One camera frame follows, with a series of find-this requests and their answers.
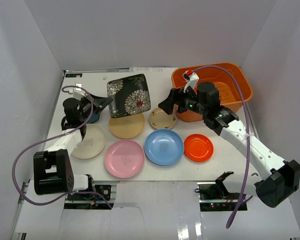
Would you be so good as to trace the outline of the teal square plate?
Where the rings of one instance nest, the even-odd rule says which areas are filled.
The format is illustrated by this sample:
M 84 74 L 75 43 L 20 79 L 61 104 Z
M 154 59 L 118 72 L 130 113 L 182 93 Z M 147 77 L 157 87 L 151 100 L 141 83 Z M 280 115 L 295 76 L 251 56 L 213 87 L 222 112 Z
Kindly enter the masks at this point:
M 87 124 L 94 124 L 100 119 L 100 114 L 93 113 L 90 117 L 89 121 L 87 121 Z

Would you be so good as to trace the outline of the black floral square plate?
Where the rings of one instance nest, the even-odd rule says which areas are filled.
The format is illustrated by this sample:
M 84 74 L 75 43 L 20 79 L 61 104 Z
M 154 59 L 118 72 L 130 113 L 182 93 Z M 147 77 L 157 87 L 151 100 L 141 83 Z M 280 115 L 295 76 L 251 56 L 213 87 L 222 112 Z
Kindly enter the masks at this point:
M 143 73 L 115 79 L 107 83 L 110 117 L 122 118 L 151 109 L 150 92 Z

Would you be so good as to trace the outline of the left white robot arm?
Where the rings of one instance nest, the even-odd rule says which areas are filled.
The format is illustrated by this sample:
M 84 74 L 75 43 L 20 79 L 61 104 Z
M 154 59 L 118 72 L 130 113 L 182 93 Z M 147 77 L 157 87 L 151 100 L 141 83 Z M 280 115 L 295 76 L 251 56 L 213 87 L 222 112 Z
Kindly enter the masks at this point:
M 113 101 L 110 97 L 70 97 L 63 101 L 62 135 L 45 151 L 33 156 L 34 190 L 37 195 L 69 193 L 75 190 L 70 155 L 87 135 L 87 122 Z

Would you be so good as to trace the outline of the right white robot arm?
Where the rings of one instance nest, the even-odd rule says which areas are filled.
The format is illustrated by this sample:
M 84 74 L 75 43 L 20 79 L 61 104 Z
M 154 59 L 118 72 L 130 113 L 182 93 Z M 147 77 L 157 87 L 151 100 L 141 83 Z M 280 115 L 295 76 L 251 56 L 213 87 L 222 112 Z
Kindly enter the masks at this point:
M 268 207 L 275 208 L 296 192 L 300 184 L 300 164 L 287 161 L 267 148 L 255 136 L 247 133 L 248 125 L 229 108 L 221 105 L 219 90 L 211 82 L 202 82 L 197 90 L 191 87 L 172 88 L 168 97 L 158 104 L 171 115 L 192 111 L 202 116 L 205 125 L 232 144 L 257 170 L 261 181 L 256 182 L 258 198 Z

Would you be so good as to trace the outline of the orange plastic bin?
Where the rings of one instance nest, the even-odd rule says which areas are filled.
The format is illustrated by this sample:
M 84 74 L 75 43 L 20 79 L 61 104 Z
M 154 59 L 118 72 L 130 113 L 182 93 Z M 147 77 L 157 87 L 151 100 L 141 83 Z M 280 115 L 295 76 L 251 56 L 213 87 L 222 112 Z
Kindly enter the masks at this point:
M 187 81 L 183 77 L 183 74 L 185 72 L 188 72 L 190 70 L 194 71 L 195 69 L 208 65 L 209 64 L 176 69 L 171 76 L 172 88 L 183 88 L 186 85 Z M 229 62 L 215 63 L 210 65 L 221 67 L 232 74 L 240 87 L 245 102 L 249 101 L 252 98 L 253 90 L 239 66 Z M 197 70 L 196 74 L 199 77 L 199 81 L 194 87 L 194 91 L 196 93 L 198 84 L 203 82 L 211 82 L 219 91 L 219 99 L 221 105 L 231 109 L 235 113 L 238 112 L 238 110 L 242 107 L 240 93 L 235 82 L 226 72 L 218 68 L 209 67 Z M 202 117 L 199 114 L 191 111 L 177 113 L 177 116 L 184 122 L 196 122 L 202 120 Z

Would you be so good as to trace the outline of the small beige patterned plate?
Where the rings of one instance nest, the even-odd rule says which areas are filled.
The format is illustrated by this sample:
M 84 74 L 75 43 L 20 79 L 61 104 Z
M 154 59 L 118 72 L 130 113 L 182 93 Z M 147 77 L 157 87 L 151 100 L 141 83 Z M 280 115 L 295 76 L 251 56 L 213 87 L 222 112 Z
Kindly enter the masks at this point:
M 150 125 L 158 129 L 172 129 L 177 123 L 177 117 L 174 113 L 167 114 L 161 108 L 154 108 L 148 117 Z

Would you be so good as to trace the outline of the yellow round plate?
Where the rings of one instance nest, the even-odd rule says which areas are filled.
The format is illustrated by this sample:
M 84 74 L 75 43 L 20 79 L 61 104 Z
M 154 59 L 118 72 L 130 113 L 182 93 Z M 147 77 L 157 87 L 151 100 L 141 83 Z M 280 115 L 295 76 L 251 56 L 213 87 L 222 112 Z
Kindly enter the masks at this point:
M 145 127 L 145 116 L 143 113 L 111 118 L 108 122 L 110 132 L 120 139 L 132 139 L 138 136 Z

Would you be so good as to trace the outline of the cream round plate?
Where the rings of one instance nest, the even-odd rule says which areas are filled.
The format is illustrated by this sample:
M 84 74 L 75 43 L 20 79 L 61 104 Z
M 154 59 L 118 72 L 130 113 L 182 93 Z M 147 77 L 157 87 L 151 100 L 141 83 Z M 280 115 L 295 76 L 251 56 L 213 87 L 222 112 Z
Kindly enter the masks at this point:
M 97 156 L 106 145 L 106 135 L 96 124 L 87 124 L 83 140 L 72 151 L 75 158 L 86 160 Z

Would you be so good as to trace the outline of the blue round plate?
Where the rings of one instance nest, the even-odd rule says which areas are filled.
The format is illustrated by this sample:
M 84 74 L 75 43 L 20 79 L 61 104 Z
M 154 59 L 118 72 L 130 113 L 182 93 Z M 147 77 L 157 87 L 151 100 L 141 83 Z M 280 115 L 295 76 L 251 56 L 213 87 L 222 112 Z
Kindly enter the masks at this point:
M 170 129 L 157 129 L 144 142 L 147 158 L 159 166 L 176 164 L 184 154 L 184 142 L 179 134 Z

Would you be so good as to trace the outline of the black label sticker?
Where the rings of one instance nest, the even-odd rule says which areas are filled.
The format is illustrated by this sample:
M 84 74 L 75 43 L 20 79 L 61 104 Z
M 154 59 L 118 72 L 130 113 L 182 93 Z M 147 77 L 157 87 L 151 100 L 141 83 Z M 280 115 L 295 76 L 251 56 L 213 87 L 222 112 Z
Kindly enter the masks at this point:
M 82 73 L 66 73 L 65 78 L 81 78 L 83 76 Z

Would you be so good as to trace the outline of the small orange round plate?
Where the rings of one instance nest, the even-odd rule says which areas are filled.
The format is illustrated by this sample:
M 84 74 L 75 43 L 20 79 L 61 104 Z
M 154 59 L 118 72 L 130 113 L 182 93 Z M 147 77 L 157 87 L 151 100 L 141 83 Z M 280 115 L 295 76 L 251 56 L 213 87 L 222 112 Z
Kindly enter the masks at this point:
M 184 153 L 194 162 L 205 162 L 214 153 L 214 146 L 211 140 L 202 134 L 191 134 L 184 140 Z

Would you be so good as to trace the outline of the white paper sheet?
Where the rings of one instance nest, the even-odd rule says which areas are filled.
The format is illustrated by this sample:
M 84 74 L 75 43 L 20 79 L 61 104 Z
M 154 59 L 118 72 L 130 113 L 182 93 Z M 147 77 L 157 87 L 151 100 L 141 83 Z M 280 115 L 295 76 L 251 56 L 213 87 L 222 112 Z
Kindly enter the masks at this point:
M 150 73 L 163 73 L 175 71 L 177 67 L 130 67 L 129 71 L 131 73 L 139 73 L 139 72 L 150 72 Z

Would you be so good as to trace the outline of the pink round plate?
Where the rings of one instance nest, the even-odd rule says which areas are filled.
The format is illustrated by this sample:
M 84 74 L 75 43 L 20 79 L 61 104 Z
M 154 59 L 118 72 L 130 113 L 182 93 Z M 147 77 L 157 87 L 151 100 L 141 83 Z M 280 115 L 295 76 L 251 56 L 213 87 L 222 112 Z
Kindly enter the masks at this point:
M 141 145 L 133 140 L 119 140 L 106 151 L 104 165 L 114 177 L 128 179 L 137 175 L 144 167 L 145 152 Z

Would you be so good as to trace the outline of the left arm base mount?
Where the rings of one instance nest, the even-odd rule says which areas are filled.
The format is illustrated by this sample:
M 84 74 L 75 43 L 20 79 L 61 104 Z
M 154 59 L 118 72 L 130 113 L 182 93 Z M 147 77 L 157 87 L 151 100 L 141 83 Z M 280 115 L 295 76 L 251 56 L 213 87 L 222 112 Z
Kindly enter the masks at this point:
M 86 190 L 82 190 L 85 194 L 69 194 L 66 197 L 67 201 L 75 202 L 75 201 L 102 201 L 103 198 L 106 201 L 111 200 L 111 192 L 112 186 L 110 184 L 92 184 Z

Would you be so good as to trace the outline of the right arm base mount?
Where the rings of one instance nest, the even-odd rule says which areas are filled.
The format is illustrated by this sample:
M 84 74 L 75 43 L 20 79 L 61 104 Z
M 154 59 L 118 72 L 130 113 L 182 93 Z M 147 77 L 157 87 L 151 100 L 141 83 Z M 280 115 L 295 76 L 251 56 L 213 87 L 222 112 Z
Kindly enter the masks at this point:
M 229 192 L 224 185 L 224 180 L 233 174 L 227 171 L 214 181 L 197 182 L 194 192 L 198 194 L 201 212 L 232 212 L 235 209 L 239 193 Z

